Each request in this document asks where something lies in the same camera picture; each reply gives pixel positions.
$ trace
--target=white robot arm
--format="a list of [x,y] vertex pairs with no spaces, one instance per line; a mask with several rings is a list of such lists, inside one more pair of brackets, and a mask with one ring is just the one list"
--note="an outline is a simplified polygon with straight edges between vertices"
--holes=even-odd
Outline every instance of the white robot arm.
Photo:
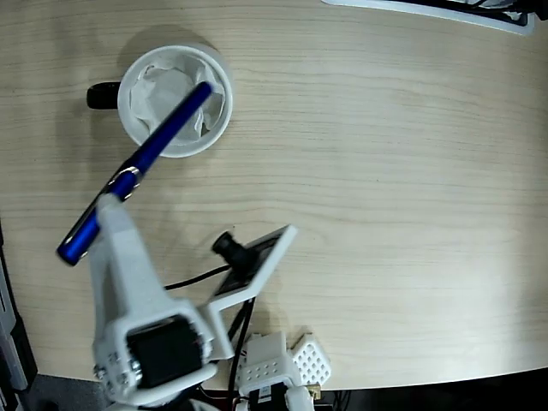
[[215,360],[234,356],[221,312],[262,290],[296,228],[286,226],[245,247],[228,233],[219,237],[214,250],[232,268],[197,309],[190,300],[167,294],[117,197],[102,195],[97,213],[101,231],[89,251],[96,308],[93,355],[95,375],[114,402],[109,411],[173,402],[213,377]]

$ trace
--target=floor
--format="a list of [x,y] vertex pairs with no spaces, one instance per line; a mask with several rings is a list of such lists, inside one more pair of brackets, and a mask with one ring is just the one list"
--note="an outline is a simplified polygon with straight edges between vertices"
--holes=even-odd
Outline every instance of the floor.
[[[539,409],[545,403],[545,381],[548,369],[452,384],[354,390],[346,411]],[[328,391],[322,399],[332,403],[333,398]],[[98,411],[107,406],[97,383],[38,375],[24,396],[25,406],[42,411],[46,401],[56,402],[59,411]]]

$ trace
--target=perforated white part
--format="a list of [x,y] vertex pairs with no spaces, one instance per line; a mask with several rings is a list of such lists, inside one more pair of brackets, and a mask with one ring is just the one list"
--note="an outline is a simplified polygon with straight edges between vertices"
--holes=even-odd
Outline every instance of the perforated white part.
[[305,334],[291,350],[299,368],[301,384],[324,385],[332,374],[331,363],[324,349],[312,334]]

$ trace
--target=mug handle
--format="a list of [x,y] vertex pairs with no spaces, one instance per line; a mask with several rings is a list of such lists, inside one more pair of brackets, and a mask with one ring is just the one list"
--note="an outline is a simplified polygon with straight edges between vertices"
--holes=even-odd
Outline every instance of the mug handle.
[[120,81],[94,84],[87,89],[87,106],[95,110],[116,110],[119,89]]

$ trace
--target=pen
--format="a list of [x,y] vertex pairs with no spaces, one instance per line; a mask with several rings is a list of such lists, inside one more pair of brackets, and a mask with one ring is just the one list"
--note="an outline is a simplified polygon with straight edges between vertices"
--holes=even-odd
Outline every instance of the pen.
[[69,231],[57,248],[57,255],[69,265],[76,265],[87,253],[97,237],[99,226],[95,205],[101,194],[112,193],[120,201],[131,196],[139,186],[140,181],[162,150],[173,140],[194,112],[211,95],[211,86],[206,82],[199,83],[179,105],[171,111],[165,120],[154,130],[148,139],[139,147],[130,158],[114,173],[106,185],[97,194],[87,207],[74,227]]

